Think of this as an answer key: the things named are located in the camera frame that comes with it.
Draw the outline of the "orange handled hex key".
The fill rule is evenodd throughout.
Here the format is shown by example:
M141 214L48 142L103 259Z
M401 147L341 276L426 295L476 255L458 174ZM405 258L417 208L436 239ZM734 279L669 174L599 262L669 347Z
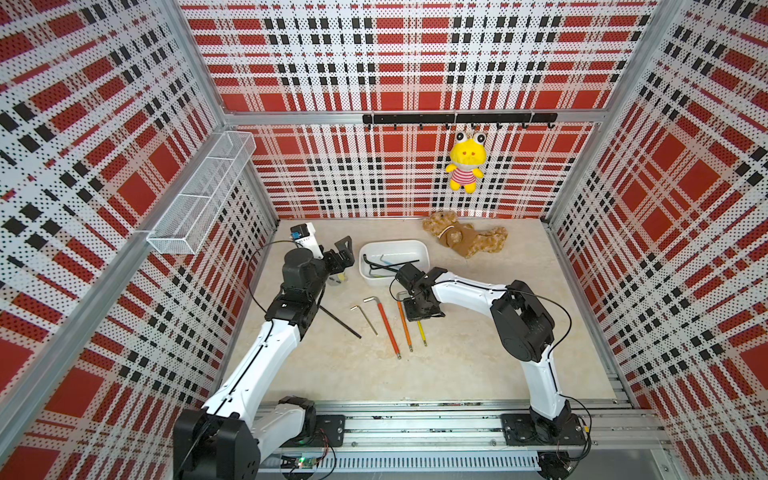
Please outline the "orange handled hex key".
M399 291L399 292L397 292L395 294L395 299L396 299L396 302L397 302L398 311L399 311L399 315L400 315L400 319L401 319L401 324L402 324L402 328L403 328L403 331L404 331L404 335L405 335L405 339L406 339L406 342L407 342L408 349L409 349L410 352L413 352L413 343L412 343L412 339L411 339L411 335L410 335L410 331L409 331L409 327L408 327L408 321L407 321L407 317L406 317L406 314L405 314L404 303L403 303L403 301L405 300L405 298L407 296L408 296L408 294L407 294L406 291Z

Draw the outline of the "short black hex key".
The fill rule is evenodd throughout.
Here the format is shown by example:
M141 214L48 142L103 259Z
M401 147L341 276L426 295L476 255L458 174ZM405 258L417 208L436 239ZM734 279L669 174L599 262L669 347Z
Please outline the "short black hex key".
M399 270L398 267L381 261L371 260L367 254L363 255L364 274L371 278L394 277Z

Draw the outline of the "yellow handled hex key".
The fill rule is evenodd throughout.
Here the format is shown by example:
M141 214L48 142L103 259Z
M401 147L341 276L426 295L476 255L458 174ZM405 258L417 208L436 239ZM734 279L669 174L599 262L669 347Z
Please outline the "yellow handled hex key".
M418 325L418 328L419 328L419 333L420 333L420 337L421 337L422 343L423 343L424 347L427 347L428 346L428 342L427 342L426 334L425 334L425 331L423 329L423 325L422 325L421 321L417 321L417 325Z

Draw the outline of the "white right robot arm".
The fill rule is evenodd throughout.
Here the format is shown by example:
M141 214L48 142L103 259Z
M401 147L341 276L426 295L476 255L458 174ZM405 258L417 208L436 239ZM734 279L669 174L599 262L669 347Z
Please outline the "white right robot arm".
M555 321L530 287L519 280L493 285L460 277L444 268L424 272L407 264L395 280L405 288L408 320L442 317L443 304L483 314L493 320L504 350L521 364L529 391L529 418L510 417L510 445L587 444L587 428L573 414L559 386L552 351Z

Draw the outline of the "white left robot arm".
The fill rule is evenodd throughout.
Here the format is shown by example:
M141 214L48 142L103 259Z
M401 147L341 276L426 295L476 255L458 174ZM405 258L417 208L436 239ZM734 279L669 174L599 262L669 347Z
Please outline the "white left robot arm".
M350 237L325 250L309 224L294 228L291 240L296 246L284 256L283 281L257 339L204 405L184 410L176 420L176 479L253 479L264 458L289 441L314 435L316 409L306 398L285 397L264 416L257 411L320 310L328 279L353 266L355 258Z

